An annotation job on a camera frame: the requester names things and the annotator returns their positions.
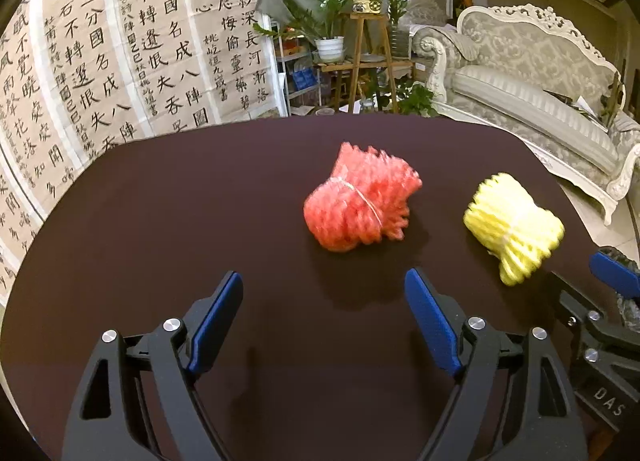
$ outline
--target sofa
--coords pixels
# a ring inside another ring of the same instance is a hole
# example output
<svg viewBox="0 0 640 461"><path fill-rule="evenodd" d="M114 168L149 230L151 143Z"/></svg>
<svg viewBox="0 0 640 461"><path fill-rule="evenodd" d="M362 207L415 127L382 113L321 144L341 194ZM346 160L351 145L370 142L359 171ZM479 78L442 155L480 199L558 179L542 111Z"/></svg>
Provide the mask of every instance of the sofa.
<svg viewBox="0 0 640 461"><path fill-rule="evenodd" d="M413 26L411 45L432 62L426 85L440 114L518 136L549 172L597 200L610 224L640 157L640 125L620 110L607 132L546 92L581 96L600 115L618 73L571 21L531 4L472 7L456 32Z"/></svg>

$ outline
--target sofa seat cushion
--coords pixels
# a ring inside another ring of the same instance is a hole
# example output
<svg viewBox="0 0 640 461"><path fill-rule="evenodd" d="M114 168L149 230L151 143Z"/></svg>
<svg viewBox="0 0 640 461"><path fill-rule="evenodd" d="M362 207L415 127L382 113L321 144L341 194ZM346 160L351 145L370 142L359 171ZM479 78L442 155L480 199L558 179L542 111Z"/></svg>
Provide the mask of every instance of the sofa seat cushion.
<svg viewBox="0 0 640 461"><path fill-rule="evenodd" d="M603 172L615 172L618 152L607 133L539 87L489 67L466 66L453 75L452 89L526 123Z"/></svg>

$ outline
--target floor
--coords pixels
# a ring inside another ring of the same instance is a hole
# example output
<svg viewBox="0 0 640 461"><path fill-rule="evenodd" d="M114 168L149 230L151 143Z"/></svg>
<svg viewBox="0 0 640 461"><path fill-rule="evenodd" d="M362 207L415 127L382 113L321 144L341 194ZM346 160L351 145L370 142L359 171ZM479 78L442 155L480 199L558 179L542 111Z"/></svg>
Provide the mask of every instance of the floor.
<svg viewBox="0 0 640 461"><path fill-rule="evenodd" d="M618 248L628 258L640 264L636 231L631 217L636 218L636 224L639 219L631 214L626 200L618 204L610 226L605 226L602 222L602 209L596 200L591 199L567 181L559 179L558 183L574 205L594 243L598 246Z"/></svg>

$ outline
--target tabletop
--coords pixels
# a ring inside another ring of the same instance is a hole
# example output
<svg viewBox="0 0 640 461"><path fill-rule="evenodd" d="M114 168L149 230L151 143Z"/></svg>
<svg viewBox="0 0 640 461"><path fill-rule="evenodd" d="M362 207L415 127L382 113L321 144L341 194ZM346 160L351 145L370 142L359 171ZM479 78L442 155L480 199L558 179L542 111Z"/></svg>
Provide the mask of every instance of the tabletop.
<svg viewBox="0 0 640 461"><path fill-rule="evenodd" d="M337 254L306 228L303 202L329 176L343 141L402 157L420 174L404 241ZM543 272L503 286L496 259L462 222L478 185L499 172L564 222L543 267L616 317L615 297L589 271L596 246L571 203L503 130L340 114L228 124L109 151L47 219L4 318L0 361L32 434L58 459L101 333L149 332L234 269L244 301L196 386L234 461L415 460L452 381L433 364L404 301L408 269L422 266L438 291L496 329L553 326ZM552 337L567 358L566 330ZM159 442L178 459L150 379ZM490 424L484 432L489 438Z"/></svg>

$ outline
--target orange object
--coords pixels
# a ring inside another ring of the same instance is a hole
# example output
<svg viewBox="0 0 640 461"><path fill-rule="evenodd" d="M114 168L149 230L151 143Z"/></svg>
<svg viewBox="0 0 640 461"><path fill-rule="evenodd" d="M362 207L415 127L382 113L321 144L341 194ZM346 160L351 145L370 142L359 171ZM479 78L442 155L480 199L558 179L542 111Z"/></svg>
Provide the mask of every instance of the orange object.
<svg viewBox="0 0 640 461"><path fill-rule="evenodd" d="M409 221L408 197L422 186L406 161L343 143L331 177L306 199L306 225L323 248L353 250L382 236L400 241Z"/></svg>

